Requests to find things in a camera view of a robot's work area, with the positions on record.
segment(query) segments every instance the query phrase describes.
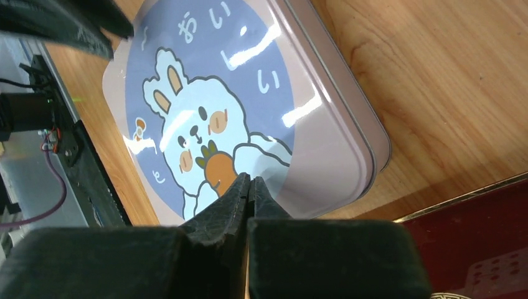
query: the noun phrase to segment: metal tin lid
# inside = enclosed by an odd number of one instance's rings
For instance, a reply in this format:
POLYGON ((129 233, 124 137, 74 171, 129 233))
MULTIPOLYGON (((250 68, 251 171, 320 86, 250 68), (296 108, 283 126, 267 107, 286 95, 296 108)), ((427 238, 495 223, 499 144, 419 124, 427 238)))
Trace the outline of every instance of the metal tin lid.
POLYGON ((274 1, 145 2, 103 91, 162 224, 200 212, 242 172, 294 217, 369 184, 368 146, 291 22, 274 1))

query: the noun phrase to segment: black cable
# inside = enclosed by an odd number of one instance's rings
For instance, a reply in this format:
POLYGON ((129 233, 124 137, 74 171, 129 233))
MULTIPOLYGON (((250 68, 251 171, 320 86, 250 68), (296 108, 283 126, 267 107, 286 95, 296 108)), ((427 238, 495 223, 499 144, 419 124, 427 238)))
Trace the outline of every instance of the black cable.
POLYGON ((18 86, 18 87, 22 87, 22 88, 42 88, 42 87, 46 87, 46 86, 49 85, 49 83, 45 83, 45 84, 23 84, 23 83, 18 83, 18 82, 15 82, 15 81, 4 79, 4 78, 0 78, 0 83, 6 83, 6 84, 9 84, 9 85, 18 86))

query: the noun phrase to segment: blue circle background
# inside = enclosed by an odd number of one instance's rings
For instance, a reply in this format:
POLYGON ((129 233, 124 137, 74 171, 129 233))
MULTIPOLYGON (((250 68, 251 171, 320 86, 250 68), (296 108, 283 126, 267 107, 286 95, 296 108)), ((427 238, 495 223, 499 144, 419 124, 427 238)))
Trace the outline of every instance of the blue circle background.
POLYGON ((148 11, 141 25, 136 29, 128 57, 125 101, 129 138, 136 129, 135 119, 141 117, 147 124, 143 138, 151 138, 154 148, 146 148, 136 155, 150 185, 159 197, 177 214, 182 216, 182 189, 176 185, 171 170, 159 150, 162 137, 163 119, 154 114, 143 99, 143 81, 156 75, 156 52, 160 47, 170 48, 183 63, 186 75, 194 77, 220 77, 238 96, 246 112, 248 129, 280 139, 293 151, 294 128, 287 128, 282 116, 294 109, 293 92, 282 54, 275 41, 262 52, 230 71, 220 51, 232 57, 237 52, 251 49, 262 42, 268 32, 267 26, 256 12, 243 0, 224 0, 230 9, 226 15, 221 1, 159 0, 148 11), (212 9, 216 19, 222 18, 222 27, 216 29, 210 18, 212 9), (196 33, 187 44, 185 35, 179 34, 178 24, 184 20, 196 20, 196 33), (269 90, 262 94, 259 90, 257 73, 262 70, 262 82, 269 84, 269 90), (278 75, 280 88, 275 88, 272 71, 278 75), (158 184, 153 175, 159 173, 158 184))

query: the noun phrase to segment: rabbit blush cheek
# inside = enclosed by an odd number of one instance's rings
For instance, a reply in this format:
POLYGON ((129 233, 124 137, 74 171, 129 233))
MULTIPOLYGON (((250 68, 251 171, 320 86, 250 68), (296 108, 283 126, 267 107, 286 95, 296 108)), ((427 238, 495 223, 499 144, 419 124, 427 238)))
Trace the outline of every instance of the rabbit blush cheek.
POLYGON ((209 120, 209 131, 220 134, 225 131, 227 127, 227 109, 224 111, 216 111, 211 115, 209 120))
POLYGON ((192 169, 192 155, 191 151, 184 151, 180 155, 180 172, 181 173, 188 173, 192 169))

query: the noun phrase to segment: carrot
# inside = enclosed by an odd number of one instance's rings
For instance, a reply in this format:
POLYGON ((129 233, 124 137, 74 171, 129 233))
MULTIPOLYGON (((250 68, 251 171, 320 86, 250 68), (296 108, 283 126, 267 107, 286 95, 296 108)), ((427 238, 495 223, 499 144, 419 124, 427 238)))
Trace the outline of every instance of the carrot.
POLYGON ((233 158, 227 153, 218 151, 213 141, 209 141, 208 146, 202 146, 202 154, 203 157, 196 158, 196 163, 204 169, 205 180, 220 197, 237 178, 233 158))

